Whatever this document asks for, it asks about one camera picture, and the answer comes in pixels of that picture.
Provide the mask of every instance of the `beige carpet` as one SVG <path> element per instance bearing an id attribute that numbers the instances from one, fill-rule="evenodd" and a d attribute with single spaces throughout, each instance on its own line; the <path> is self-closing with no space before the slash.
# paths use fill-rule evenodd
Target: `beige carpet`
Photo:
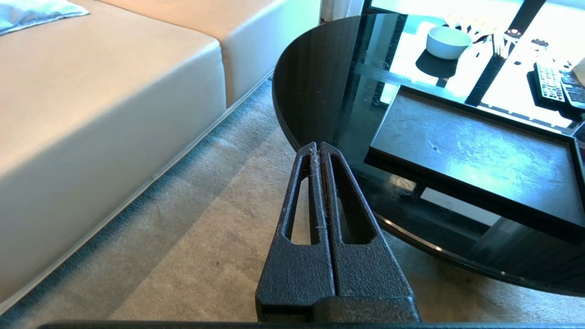
<path id="1" fill-rule="evenodd" d="M 255 321 L 254 291 L 293 159 L 266 82 L 0 317 L 0 328 L 62 319 Z M 487 279 L 388 240 L 424 321 L 585 322 L 585 299 Z"/>

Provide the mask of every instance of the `sofa cushion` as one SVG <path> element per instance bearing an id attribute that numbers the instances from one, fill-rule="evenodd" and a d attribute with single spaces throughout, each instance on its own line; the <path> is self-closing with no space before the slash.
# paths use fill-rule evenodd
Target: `sofa cushion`
<path id="1" fill-rule="evenodd" d="M 276 65 L 297 36 L 319 22 L 319 0 L 103 0 L 207 33 L 221 42 L 228 106 Z"/>
<path id="2" fill-rule="evenodd" d="M 0 37 L 0 313 L 226 109 L 213 37 L 73 2 Z"/>

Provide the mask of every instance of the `black wooden tray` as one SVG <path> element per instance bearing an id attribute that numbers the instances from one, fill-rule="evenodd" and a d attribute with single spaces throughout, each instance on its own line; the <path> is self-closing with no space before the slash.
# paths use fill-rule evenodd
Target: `black wooden tray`
<path id="1" fill-rule="evenodd" d="M 565 240 L 585 237 L 571 136 L 401 86 L 365 162 Z"/>

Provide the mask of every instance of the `black plastic clamp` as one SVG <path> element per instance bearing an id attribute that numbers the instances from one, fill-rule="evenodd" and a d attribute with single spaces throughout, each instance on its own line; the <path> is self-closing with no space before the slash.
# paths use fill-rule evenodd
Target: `black plastic clamp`
<path id="1" fill-rule="evenodd" d="M 311 245 L 291 242 L 301 181 L 309 180 Z M 259 321 L 409 323 L 414 293 L 345 158 L 310 143 L 297 152 L 256 289 Z"/>

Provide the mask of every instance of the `round glass table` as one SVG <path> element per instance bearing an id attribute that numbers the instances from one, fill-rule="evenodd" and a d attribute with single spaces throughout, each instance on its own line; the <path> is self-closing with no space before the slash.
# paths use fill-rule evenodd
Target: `round glass table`
<path id="1" fill-rule="evenodd" d="M 495 56 L 488 37 L 458 61 L 445 61 L 425 51 L 428 30 L 443 24 L 388 13 L 304 33 L 274 71 L 282 130 L 295 150 L 313 141 L 341 150 L 380 226 L 407 243 L 498 280 L 585 296 L 582 241 L 537 231 L 364 162 L 399 85 L 542 129 L 579 130 L 580 116 L 535 105 L 532 66 L 546 53 L 531 43 L 530 30 L 507 60 Z"/>

